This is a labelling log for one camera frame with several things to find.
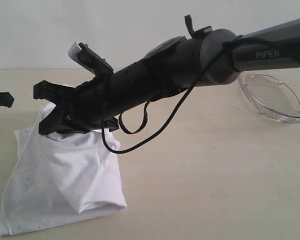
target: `robotic arm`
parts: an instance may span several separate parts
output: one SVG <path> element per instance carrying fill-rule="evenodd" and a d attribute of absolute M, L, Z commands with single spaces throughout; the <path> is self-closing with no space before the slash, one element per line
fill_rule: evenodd
<path fill-rule="evenodd" d="M 211 26 L 194 31 L 190 15 L 185 17 L 185 23 L 190 39 L 169 39 L 115 73 L 86 44 L 75 42 L 68 52 L 70 58 L 95 77 L 75 88 L 45 80 L 34 86 L 35 99 L 56 105 L 40 123 L 39 134 L 84 134 L 95 129 L 104 133 L 104 128 L 114 131 L 119 126 L 133 134 L 125 129 L 121 117 L 118 121 L 115 116 L 143 103 L 146 114 L 150 102 L 185 92 L 166 122 L 168 125 L 194 87 L 227 85 L 244 71 L 300 68 L 300 19 L 240 36 Z M 146 120 L 145 116 L 137 132 Z"/>

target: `table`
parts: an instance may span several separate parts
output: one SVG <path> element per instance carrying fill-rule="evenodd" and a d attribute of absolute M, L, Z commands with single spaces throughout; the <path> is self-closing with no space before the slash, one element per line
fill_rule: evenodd
<path fill-rule="evenodd" d="M 14 130 L 30 127 L 44 100 L 33 85 L 47 80 L 79 85 L 84 69 L 0 70 L 0 202 L 17 162 Z M 149 106 L 149 124 L 137 135 L 120 130 L 127 148 L 152 134 L 180 96 Z M 142 106 L 123 116 L 131 129 Z M 125 211 L 13 240 L 300 240 L 300 124 L 277 123 L 257 113 L 239 84 L 196 88 L 156 139 L 119 157 Z"/>

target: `metal strainer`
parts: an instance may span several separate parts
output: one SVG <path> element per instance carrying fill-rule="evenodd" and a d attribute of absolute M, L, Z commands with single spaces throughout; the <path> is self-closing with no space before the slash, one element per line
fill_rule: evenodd
<path fill-rule="evenodd" d="M 261 114 L 282 123 L 300 123 L 300 68 L 245 71 L 238 81 Z"/>

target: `white cloth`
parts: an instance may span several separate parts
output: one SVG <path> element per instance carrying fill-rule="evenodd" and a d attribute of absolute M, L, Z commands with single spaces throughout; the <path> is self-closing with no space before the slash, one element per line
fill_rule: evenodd
<path fill-rule="evenodd" d="M 115 214 L 127 206 L 117 155 L 104 147 L 99 131 L 38 134 L 39 122 L 54 106 L 45 106 L 32 128 L 15 131 L 18 162 L 2 197 L 0 236 Z M 119 149 L 109 131 L 106 139 Z"/>

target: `folded cloth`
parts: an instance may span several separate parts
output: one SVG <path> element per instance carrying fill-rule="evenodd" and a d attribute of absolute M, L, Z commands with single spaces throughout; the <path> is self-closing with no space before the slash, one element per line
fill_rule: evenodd
<path fill-rule="evenodd" d="M 18 162 L 3 193 L 0 236 L 53 228 L 118 213 L 127 206 L 116 154 L 100 131 L 39 135 L 41 109 L 32 128 L 17 130 Z M 106 130 L 113 149 L 120 143 Z"/>

